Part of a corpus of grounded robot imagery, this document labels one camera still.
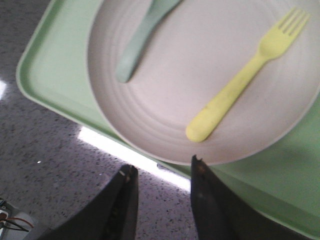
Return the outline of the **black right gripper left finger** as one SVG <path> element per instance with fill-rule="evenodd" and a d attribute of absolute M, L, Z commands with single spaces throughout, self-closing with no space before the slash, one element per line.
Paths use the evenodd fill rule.
<path fill-rule="evenodd" d="M 138 170 L 123 165 L 88 205 L 40 239 L 134 240 L 138 201 Z"/>

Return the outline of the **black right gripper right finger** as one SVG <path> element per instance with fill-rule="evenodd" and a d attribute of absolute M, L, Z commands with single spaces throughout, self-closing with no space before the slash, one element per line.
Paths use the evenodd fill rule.
<path fill-rule="evenodd" d="M 305 240 L 254 210 L 196 155 L 191 158 L 191 208 L 200 240 Z"/>

